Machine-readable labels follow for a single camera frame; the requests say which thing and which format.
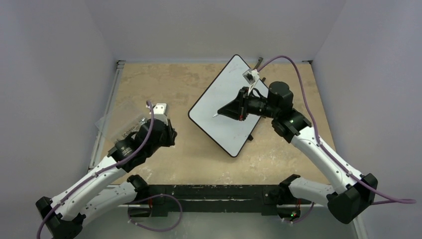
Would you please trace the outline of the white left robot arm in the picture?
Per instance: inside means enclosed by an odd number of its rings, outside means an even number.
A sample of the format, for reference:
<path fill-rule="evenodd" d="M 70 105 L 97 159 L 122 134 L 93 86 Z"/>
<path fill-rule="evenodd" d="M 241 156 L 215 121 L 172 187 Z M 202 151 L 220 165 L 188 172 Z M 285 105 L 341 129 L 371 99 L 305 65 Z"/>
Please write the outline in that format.
<path fill-rule="evenodd" d="M 77 183 L 35 204 L 42 222 L 36 238 L 47 228 L 54 239 L 73 239 L 84 227 L 120 205 L 151 202 L 150 186 L 139 175 L 129 176 L 113 190 L 110 183 L 145 163 L 159 148 L 175 145 L 176 130 L 167 117 L 153 117 L 139 130 L 115 143 L 103 160 Z"/>

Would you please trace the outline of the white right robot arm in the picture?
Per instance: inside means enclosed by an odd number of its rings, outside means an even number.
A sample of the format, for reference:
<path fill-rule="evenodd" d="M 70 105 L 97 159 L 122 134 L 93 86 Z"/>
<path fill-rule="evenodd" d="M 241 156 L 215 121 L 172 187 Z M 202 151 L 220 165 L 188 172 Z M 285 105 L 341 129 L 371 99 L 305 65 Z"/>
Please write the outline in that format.
<path fill-rule="evenodd" d="M 378 180 L 371 173 L 363 175 L 344 160 L 333 157 L 335 151 L 323 148 L 323 140 L 315 127 L 293 107 L 294 94 L 284 82 L 273 82 L 267 96 L 253 94 L 248 87 L 239 90 L 234 100 L 217 110 L 221 116 L 244 121 L 248 115 L 271 118 L 274 131 L 301 151 L 328 179 L 322 184 L 293 174 L 279 184 L 277 192 L 268 194 L 278 205 L 300 199 L 326 206 L 341 223 L 352 222 L 371 206 Z"/>

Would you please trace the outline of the black framed whiteboard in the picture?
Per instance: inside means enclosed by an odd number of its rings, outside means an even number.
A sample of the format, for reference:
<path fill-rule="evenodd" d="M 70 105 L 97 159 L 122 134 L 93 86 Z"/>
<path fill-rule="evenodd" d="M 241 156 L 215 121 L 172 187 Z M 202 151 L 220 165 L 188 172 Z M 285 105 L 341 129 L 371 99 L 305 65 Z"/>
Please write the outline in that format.
<path fill-rule="evenodd" d="M 188 111 L 188 118 L 231 157 L 237 157 L 260 116 L 241 116 L 238 94 L 249 88 L 249 65 L 233 55 Z"/>

